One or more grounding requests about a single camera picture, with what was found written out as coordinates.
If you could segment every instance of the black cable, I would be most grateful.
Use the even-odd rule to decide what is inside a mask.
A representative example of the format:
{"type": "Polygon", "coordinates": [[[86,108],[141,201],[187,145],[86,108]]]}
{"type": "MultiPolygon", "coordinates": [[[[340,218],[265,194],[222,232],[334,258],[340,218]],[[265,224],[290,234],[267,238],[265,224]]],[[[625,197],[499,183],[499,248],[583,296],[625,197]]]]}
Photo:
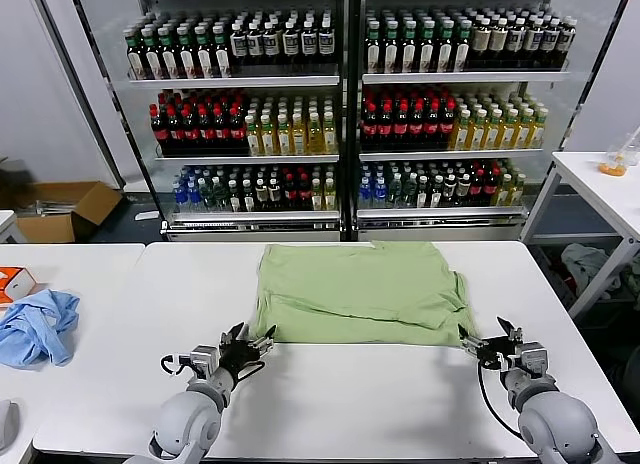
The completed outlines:
{"type": "Polygon", "coordinates": [[[489,409],[489,412],[491,413],[491,415],[495,417],[496,421],[498,421],[502,425],[502,427],[504,427],[507,431],[509,431],[511,434],[513,434],[514,436],[516,436],[518,439],[522,441],[523,440],[522,434],[510,428],[509,425],[500,418],[498,413],[491,406],[491,403],[489,402],[489,398],[487,397],[487,391],[484,388],[484,379],[482,378],[482,365],[480,364],[480,361],[478,361],[478,383],[480,384],[480,392],[482,392],[482,398],[484,399],[484,403],[487,405],[487,408],[489,409]]]}

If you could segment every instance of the white table leg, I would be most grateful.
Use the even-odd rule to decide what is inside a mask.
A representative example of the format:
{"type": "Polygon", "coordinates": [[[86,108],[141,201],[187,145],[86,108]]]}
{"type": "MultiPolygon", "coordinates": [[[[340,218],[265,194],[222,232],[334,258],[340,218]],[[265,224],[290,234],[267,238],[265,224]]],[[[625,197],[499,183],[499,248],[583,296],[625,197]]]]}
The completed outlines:
{"type": "Polygon", "coordinates": [[[558,168],[554,165],[553,169],[547,176],[547,180],[544,182],[544,186],[542,186],[542,190],[540,191],[540,195],[536,199],[536,203],[533,205],[533,209],[529,213],[529,217],[527,218],[527,222],[524,224],[524,228],[520,233],[520,241],[527,244],[531,238],[533,237],[533,232],[535,231],[544,211],[547,209],[549,202],[551,202],[551,198],[553,198],[553,194],[560,184],[560,180],[562,176],[558,173],[558,168]]]}
{"type": "Polygon", "coordinates": [[[587,288],[569,309],[574,321],[579,321],[593,307],[595,302],[606,291],[616,274],[635,257],[640,250],[640,242],[631,237],[622,239],[611,257],[607,259],[598,274],[591,280],[587,288]]]}

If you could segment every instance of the glass door refrigerator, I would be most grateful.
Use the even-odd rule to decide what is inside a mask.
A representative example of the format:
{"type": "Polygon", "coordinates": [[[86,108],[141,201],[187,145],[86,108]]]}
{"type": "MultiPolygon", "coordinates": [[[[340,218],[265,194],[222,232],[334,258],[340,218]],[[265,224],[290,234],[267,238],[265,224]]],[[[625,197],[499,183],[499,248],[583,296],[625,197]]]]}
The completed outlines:
{"type": "Polygon", "coordinates": [[[76,2],[163,234],[346,237],[345,0],[76,2]]]}
{"type": "Polygon", "coordinates": [[[352,0],[354,239],[517,239],[625,2],[352,0]]]}

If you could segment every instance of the light green cloth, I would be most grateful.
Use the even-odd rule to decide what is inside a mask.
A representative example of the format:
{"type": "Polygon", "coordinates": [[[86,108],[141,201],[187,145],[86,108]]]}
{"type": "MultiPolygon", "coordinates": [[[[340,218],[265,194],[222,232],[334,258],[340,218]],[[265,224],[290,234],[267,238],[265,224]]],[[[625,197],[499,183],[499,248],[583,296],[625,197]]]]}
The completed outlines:
{"type": "Polygon", "coordinates": [[[461,274],[431,243],[375,247],[269,245],[251,335],[279,342],[459,346],[475,334],[461,274]]]}

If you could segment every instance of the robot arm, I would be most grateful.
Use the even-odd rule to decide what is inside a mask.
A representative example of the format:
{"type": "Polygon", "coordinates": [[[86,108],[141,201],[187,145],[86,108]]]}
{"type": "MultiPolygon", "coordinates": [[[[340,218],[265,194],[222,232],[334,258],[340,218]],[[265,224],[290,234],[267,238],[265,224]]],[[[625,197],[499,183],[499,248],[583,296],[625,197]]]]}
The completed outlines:
{"type": "Polygon", "coordinates": [[[165,356],[162,368],[180,374],[189,367],[194,376],[187,390],[166,401],[153,429],[149,452],[153,457],[133,456],[126,464],[197,464],[220,432],[222,411],[229,405],[238,382],[264,367],[260,358],[273,348],[275,326],[264,337],[247,340],[243,323],[223,333],[220,359],[217,349],[198,346],[188,355],[165,356]],[[172,371],[167,364],[178,365],[172,371]]]}
{"type": "Polygon", "coordinates": [[[483,397],[492,414],[482,381],[482,368],[499,370],[512,408],[520,412],[520,437],[542,464],[621,464],[607,440],[600,434],[587,405],[560,392],[547,374],[547,350],[538,342],[523,342],[522,329],[498,317],[506,336],[477,339],[462,327],[462,347],[478,359],[478,377],[483,397]]]}

